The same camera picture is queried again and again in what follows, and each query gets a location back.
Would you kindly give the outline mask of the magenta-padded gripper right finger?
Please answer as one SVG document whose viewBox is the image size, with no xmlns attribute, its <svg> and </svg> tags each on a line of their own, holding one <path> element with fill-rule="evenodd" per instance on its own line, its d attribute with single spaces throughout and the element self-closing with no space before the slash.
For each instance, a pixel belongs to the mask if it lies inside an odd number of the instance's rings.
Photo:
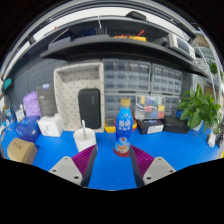
<svg viewBox="0 0 224 224">
<path fill-rule="evenodd" d="M 130 146 L 129 156 L 138 188 L 175 172 L 163 157 L 153 157 L 135 146 Z"/>
</svg>

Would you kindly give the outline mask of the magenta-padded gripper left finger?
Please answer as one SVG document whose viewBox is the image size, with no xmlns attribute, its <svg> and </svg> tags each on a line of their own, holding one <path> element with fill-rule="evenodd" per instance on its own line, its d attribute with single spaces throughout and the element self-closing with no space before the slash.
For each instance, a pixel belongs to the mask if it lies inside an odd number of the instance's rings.
<svg viewBox="0 0 224 224">
<path fill-rule="evenodd" d="M 96 156 L 97 146 L 93 145 L 73 157 L 64 156 L 49 172 L 76 185 L 87 187 Z"/>
</svg>

